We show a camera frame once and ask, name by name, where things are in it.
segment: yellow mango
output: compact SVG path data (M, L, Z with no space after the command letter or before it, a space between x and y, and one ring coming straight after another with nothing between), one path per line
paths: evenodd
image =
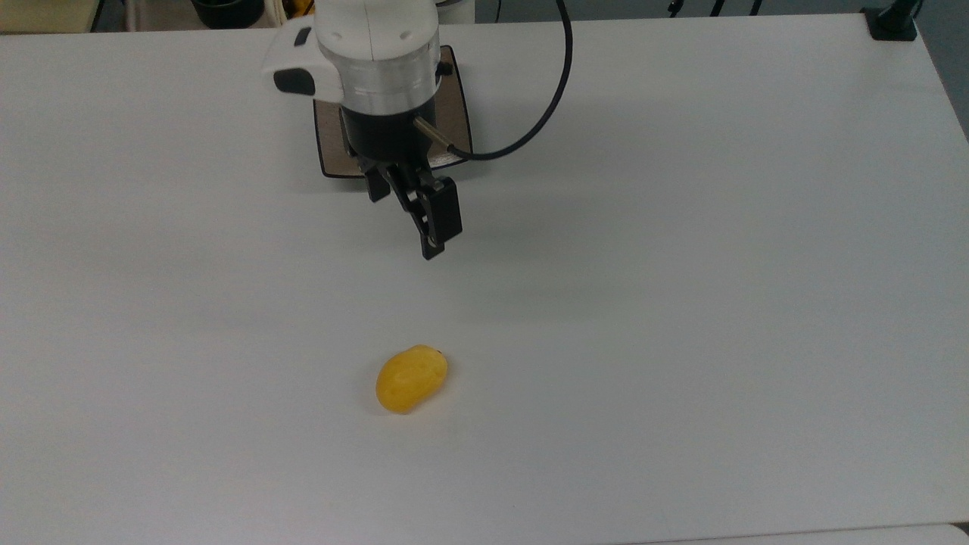
M377 376L377 400L386 410L410 412L444 384L448 360L440 350L418 344L387 360Z

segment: black cable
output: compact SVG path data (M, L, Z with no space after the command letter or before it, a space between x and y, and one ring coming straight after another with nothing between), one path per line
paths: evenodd
M672 2L670 2L670 5L667 7L667 11L670 12L670 18L675 17L676 14L683 9L683 3L685 1L686 0L672 0Z
M548 104L545 113L539 118L535 126L532 127L530 131L525 133L525 136L518 139L516 142L509 144L497 151L491 151L489 153L472 153L470 151L464 151L463 149L458 149L454 144L448 146L448 151L461 159L467 159L470 161L490 161L491 159L497 159L499 157L504 157L513 151L518 150L528 141L535 138L535 135L539 134L542 127L548 122L552 113L555 112L555 107L558 106L558 101L562 100L562 93L565 92L565 84L569 81L569 72L572 71L572 22L569 21L569 12L565 9L565 0L555 0L555 5L558 6L558 13L562 17L562 29L565 32L565 60L562 62L562 76L558 79L558 86L555 88L555 94L551 97L551 102Z

